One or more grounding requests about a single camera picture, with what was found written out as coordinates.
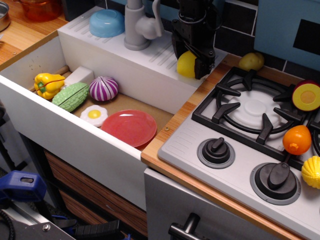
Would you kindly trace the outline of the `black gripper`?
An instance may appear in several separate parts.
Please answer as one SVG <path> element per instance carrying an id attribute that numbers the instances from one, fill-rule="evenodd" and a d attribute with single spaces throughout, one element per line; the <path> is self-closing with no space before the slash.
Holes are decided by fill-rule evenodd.
<path id="1" fill-rule="evenodd" d="M 196 57 L 194 63 L 195 78 L 211 73 L 215 65 L 215 50 L 213 47 L 216 32 L 216 18 L 203 18 L 198 21 L 174 19 L 172 25 L 172 46 L 177 59 L 187 51 Z"/>

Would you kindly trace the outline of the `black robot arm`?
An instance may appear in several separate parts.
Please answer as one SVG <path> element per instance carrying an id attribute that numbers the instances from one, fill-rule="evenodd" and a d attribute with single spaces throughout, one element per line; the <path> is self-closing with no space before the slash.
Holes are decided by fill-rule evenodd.
<path id="1" fill-rule="evenodd" d="M 214 38 L 221 16 L 212 0 L 180 0 L 178 18 L 171 21 L 175 56 L 195 55 L 195 78 L 208 75 L 215 65 Z"/>

